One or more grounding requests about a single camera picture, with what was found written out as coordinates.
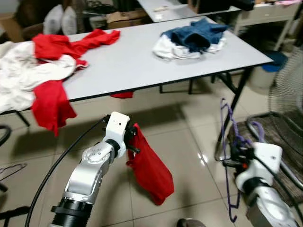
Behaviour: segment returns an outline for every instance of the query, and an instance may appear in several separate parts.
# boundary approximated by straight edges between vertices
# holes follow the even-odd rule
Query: clothing pile
[[[96,29],[75,42],[64,35],[39,34],[33,42],[10,45],[10,49],[6,44],[0,48],[5,51],[0,58],[0,113],[32,107],[37,123],[57,136],[58,127],[76,117],[62,80],[88,66],[79,59],[87,50],[111,45],[119,37],[119,31],[107,34]]]
[[[152,51],[166,60],[199,58],[202,52],[215,53],[223,48],[226,43],[223,33],[227,28],[205,18],[193,21],[190,26],[162,33]]]

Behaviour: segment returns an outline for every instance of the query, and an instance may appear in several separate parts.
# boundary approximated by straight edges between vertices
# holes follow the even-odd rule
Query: red fabric under table
[[[136,123],[134,126],[138,133],[129,144],[141,152],[134,156],[132,151],[128,151],[129,161],[126,164],[133,169],[137,182],[150,193],[155,204],[161,205],[175,191],[172,175],[149,146],[139,125]]]
[[[133,92],[132,91],[126,91],[126,92],[123,92],[123,93],[117,93],[117,94],[113,94],[113,95],[110,95],[114,98],[132,98],[133,97]]]

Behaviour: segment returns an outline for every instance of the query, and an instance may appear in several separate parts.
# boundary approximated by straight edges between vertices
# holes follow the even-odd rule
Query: white drawer cabinet
[[[237,35],[240,27],[242,26],[263,24],[276,21],[287,21],[279,37],[279,40],[276,43],[275,50],[277,50],[280,47],[299,6],[300,3],[289,6],[268,4],[255,5],[252,11],[242,11],[239,14],[237,18],[237,23],[234,28],[234,33]]]

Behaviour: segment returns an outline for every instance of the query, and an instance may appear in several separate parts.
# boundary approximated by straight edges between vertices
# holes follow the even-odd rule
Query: table leg
[[[242,13],[239,13],[239,15],[238,15],[238,17],[237,17],[236,24],[235,24],[235,28],[233,29],[233,33],[234,33],[236,36],[238,36],[240,27],[242,27],[242,26],[240,25],[241,16],[242,16]]]
[[[288,20],[286,22],[286,24],[285,24],[285,26],[284,26],[284,28],[283,28],[280,36],[279,36],[279,39],[278,39],[278,41],[277,41],[277,43],[275,45],[275,48],[274,48],[275,51],[277,51],[279,49],[279,47],[281,46],[282,42],[284,41],[284,38],[285,38],[286,33],[288,32],[289,28],[290,28],[290,25],[291,25],[292,21],[293,20],[290,19],[290,20]]]
[[[234,110],[235,107],[236,107],[236,104],[237,104],[237,102],[240,98],[240,95],[241,95],[242,90],[243,90],[243,88],[246,84],[246,81],[247,81],[247,79],[249,78],[249,76],[251,74],[252,69],[253,69],[252,67],[246,68],[245,71],[242,74],[241,80],[239,82],[239,85],[238,85],[238,87],[236,89],[236,92],[235,92],[235,96],[234,96],[233,101],[232,101],[232,105],[231,105],[232,110]],[[224,126],[223,126],[224,130],[226,130],[229,121],[230,121],[230,118],[229,118],[229,115],[227,115],[226,118],[225,118]],[[221,157],[220,157],[221,154],[222,154],[222,150],[220,150],[221,140],[222,140],[222,132],[220,132],[220,135],[218,137],[217,144],[216,144],[216,147],[215,147],[214,158],[215,158],[216,161],[221,161]]]
[[[27,119],[19,112],[16,110],[16,114],[18,115],[18,117],[24,122],[24,124],[29,127],[30,123],[27,121]]]
[[[216,74],[211,76],[210,82],[213,84],[216,80]]]
[[[193,93],[193,83],[194,83],[194,80],[190,79],[189,80],[189,87],[188,87],[188,94],[189,95],[191,95]]]

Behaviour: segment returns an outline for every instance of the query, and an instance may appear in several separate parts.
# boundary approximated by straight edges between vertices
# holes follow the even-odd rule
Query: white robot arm
[[[273,175],[256,159],[258,157],[275,174],[278,173],[282,149],[274,144],[253,143],[253,150],[232,152],[231,159],[223,161],[224,166],[237,170],[235,182],[238,189],[247,196],[246,217],[254,227],[297,227],[290,208],[271,187]],[[206,227],[193,219],[180,219],[177,227]]]
[[[129,117],[112,112],[102,142],[86,149],[65,187],[50,227],[85,227],[96,201],[102,178],[116,157],[126,152],[125,130]]]

